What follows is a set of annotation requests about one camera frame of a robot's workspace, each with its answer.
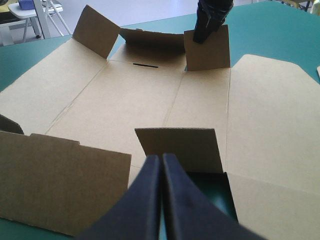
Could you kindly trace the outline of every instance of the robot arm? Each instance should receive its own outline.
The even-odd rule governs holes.
[[[199,0],[193,41],[202,44],[212,32],[216,32],[233,6],[233,0]]]

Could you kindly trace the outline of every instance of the green table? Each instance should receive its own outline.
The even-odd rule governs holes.
[[[125,27],[183,33],[185,30],[193,29],[195,22],[196,15],[191,14]],[[267,1],[234,7],[226,23],[229,25],[232,66],[244,54],[270,57],[300,65],[320,83],[317,73],[317,66],[320,66],[320,48],[315,46],[320,42],[320,17],[278,2]],[[68,39],[70,36],[0,47],[0,91]],[[111,54],[123,43],[124,40],[119,37]],[[228,183],[220,181],[216,175],[193,174],[191,178],[213,204],[227,215],[236,218]],[[1,240],[69,238],[51,231],[0,219]],[[165,239],[163,224],[160,238]]]

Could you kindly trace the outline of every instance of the folded cardboard flap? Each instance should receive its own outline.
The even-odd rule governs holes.
[[[157,48],[184,52],[184,35],[122,28],[120,35],[127,45],[139,45],[144,48]]]
[[[230,68],[229,30],[222,25],[217,32],[199,44],[193,41],[194,30],[184,32],[184,47],[188,71]]]
[[[20,125],[9,118],[0,114],[0,131],[5,131],[14,134],[24,134]]]
[[[0,131],[0,217],[77,235],[127,190],[131,156]]]
[[[187,172],[224,173],[216,132],[209,128],[136,128],[146,155],[172,153]]]
[[[86,5],[75,27],[73,38],[106,59],[119,32],[118,25]]]
[[[133,63],[140,66],[177,69],[181,73],[186,68],[186,55],[183,51],[163,50],[142,45],[124,44],[110,58],[112,61]]]

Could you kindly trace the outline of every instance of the cardboard box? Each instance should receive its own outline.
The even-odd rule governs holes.
[[[0,93],[0,112],[27,134],[131,154],[130,181],[145,159],[134,129],[215,129],[210,158],[186,169],[227,172],[239,222],[258,234],[318,239],[319,85],[260,56],[230,68],[227,33],[198,45],[192,31],[122,29],[86,6],[73,38]],[[126,44],[106,61],[118,34]]]

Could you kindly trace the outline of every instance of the white floor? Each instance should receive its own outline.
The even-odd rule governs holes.
[[[79,16],[85,5],[90,5],[104,16],[107,16],[119,26],[143,23],[148,21],[172,18],[188,14],[194,14],[197,10],[198,0],[59,0],[63,5],[61,13],[70,30],[76,27]],[[263,2],[267,0],[254,0],[253,2]],[[251,4],[252,0],[234,0],[234,5]],[[68,34],[57,16],[53,19],[58,24],[64,34]],[[52,37],[59,34],[48,21],[48,26]],[[13,41],[21,43],[23,29],[11,31]],[[37,40],[31,27],[28,28],[26,41]]]

